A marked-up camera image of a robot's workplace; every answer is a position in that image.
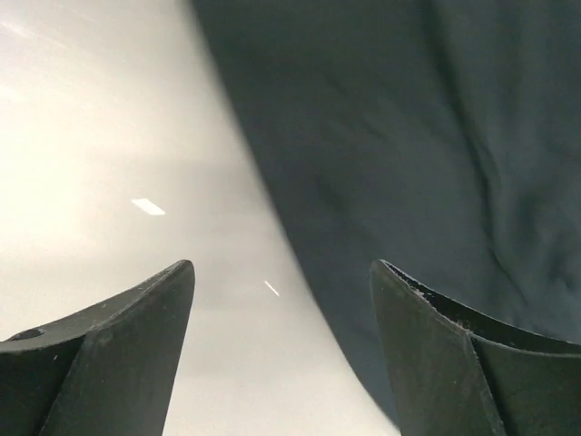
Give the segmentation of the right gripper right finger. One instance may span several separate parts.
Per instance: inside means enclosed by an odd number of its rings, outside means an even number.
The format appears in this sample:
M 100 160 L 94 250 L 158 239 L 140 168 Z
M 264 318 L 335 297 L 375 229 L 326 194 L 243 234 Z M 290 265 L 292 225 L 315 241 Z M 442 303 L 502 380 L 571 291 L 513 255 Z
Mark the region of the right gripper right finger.
M 580 347 L 475 311 L 382 261 L 370 288 L 408 436 L 577 436 Z

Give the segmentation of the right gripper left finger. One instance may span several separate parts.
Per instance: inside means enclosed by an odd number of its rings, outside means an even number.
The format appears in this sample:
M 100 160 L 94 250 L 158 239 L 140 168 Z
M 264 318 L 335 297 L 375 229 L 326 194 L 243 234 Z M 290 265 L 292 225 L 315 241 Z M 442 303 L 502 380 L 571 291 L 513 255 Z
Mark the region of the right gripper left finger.
M 4 436 L 161 435 L 194 295 L 182 260 L 1 343 Z

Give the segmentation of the black t shirt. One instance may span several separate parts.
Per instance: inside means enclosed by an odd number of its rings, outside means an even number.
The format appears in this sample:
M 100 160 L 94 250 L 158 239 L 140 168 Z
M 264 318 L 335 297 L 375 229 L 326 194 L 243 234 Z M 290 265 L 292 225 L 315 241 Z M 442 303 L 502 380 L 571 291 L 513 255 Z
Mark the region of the black t shirt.
M 577 1 L 191 9 L 313 297 L 387 416 L 374 260 L 579 341 Z

